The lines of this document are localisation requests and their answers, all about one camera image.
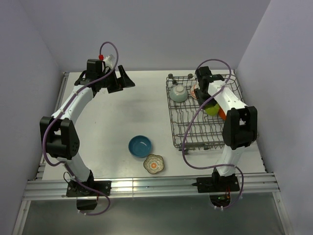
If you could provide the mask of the white square bowl green outside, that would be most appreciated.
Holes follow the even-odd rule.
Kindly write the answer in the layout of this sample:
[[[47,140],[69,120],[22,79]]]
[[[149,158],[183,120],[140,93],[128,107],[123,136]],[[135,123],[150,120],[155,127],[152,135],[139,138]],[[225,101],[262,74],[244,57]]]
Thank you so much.
[[[218,115],[219,110],[220,110],[220,106],[218,103],[215,105],[206,105],[204,108],[204,111],[211,117]]]

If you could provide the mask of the white bowl orange outside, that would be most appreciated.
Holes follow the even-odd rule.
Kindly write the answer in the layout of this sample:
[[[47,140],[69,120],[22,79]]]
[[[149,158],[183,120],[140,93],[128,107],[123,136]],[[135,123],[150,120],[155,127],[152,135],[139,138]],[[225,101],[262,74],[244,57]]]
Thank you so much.
[[[226,114],[222,108],[219,109],[218,115],[222,120],[226,120]]]

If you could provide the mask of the orange floral patterned bowl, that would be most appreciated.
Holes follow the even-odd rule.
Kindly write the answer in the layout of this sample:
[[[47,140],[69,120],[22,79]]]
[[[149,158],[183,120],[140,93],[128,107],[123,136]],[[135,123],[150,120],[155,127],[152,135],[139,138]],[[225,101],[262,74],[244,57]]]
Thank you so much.
[[[194,84],[194,85],[191,87],[191,89],[190,89],[190,95],[191,95],[194,99],[197,99],[196,94],[195,94],[195,89],[198,89],[198,88],[199,88],[198,84]]]

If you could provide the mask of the pale green ceramic bowl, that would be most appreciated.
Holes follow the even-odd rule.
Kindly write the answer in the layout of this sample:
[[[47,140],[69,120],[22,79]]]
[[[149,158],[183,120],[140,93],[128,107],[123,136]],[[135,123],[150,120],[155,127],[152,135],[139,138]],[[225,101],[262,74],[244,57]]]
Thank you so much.
[[[176,85],[170,90],[169,97],[174,102],[184,102],[188,98],[188,91],[184,86]]]

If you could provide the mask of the blue ceramic bowl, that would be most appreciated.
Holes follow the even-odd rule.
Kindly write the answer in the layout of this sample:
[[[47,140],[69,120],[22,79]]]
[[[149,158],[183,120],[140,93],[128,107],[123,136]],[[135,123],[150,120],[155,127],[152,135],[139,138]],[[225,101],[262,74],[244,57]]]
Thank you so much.
[[[138,135],[129,141],[128,150],[134,157],[145,158],[152,150],[152,143],[146,136]]]

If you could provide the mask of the small flower shaped patterned dish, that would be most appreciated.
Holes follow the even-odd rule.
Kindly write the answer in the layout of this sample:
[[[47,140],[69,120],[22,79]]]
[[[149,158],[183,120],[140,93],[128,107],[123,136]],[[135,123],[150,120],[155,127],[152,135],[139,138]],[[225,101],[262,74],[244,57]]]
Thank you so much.
[[[143,162],[143,167],[148,173],[157,174],[165,168],[164,159],[161,155],[150,154]]]

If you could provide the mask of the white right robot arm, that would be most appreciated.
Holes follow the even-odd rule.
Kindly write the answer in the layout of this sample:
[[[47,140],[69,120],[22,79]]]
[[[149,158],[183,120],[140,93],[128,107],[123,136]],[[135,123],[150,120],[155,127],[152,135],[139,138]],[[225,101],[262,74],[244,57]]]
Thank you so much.
[[[202,109],[216,104],[223,110],[225,121],[222,131],[225,143],[222,156],[216,163],[217,176],[212,178],[212,187],[221,191],[228,186],[228,178],[236,171],[244,150],[257,138],[257,109],[247,106],[226,85],[220,74],[212,74],[208,66],[196,69],[198,87],[195,96]]]

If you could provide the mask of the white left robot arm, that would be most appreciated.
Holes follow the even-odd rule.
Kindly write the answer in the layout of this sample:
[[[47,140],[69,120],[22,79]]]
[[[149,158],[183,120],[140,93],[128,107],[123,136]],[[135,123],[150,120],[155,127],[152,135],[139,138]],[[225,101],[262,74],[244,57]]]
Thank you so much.
[[[83,195],[95,191],[95,182],[89,179],[91,170],[79,155],[80,140],[75,123],[101,89],[114,93],[134,86],[123,66],[113,63],[109,57],[89,59],[65,103],[54,114],[40,120],[45,161],[50,166],[64,165],[74,181],[79,181],[78,190]]]

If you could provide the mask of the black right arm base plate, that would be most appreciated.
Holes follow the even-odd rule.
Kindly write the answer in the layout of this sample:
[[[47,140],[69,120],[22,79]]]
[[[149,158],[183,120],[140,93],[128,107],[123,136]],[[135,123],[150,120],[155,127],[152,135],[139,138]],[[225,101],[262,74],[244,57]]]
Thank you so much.
[[[215,192],[237,192],[240,191],[238,178],[236,176],[228,177],[199,177],[193,186],[197,187],[198,193]]]

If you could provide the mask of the aluminium frame rail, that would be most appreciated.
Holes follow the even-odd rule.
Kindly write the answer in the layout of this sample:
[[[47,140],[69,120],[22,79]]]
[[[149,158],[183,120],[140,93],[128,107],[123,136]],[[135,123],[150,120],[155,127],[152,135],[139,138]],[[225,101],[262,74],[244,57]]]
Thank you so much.
[[[112,182],[109,198],[140,198],[200,195],[195,176],[120,178]],[[26,184],[22,200],[62,200],[66,196],[64,180],[36,180]],[[243,193],[272,193],[280,188],[273,173],[249,173],[244,175]]]

